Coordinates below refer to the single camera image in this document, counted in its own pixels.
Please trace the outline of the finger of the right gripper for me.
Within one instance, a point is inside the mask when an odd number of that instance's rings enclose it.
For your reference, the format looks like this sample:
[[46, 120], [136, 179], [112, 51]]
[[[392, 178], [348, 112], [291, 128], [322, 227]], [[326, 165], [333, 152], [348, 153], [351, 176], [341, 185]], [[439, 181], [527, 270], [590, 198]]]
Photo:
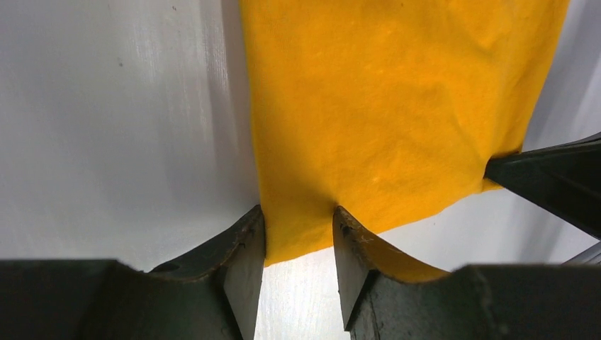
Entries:
[[600, 238], [600, 133], [491, 159], [484, 177]]

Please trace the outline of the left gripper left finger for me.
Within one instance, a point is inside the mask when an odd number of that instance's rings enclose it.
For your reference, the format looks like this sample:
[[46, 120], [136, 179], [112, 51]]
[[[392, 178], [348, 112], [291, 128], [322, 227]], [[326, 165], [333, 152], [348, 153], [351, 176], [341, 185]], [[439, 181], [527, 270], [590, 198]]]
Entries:
[[266, 251], [254, 206], [149, 272], [114, 259], [3, 260], [2, 339], [252, 339]]

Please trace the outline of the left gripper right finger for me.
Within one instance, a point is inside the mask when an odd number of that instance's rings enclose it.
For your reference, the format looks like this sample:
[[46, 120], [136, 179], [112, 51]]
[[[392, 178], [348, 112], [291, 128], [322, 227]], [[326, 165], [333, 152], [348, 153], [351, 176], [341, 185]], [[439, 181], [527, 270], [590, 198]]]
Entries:
[[600, 266], [423, 263], [343, 207], [332, 218], [344, 330], [353, 339], [599, 339]]

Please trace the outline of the yellow t-shirt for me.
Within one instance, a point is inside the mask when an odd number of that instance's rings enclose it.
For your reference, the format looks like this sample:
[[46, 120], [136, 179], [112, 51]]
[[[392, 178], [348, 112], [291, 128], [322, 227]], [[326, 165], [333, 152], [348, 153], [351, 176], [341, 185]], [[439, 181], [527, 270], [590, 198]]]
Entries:
[[494, 188], [521, 150], [567, 1], [241, 1], [266, 264]]

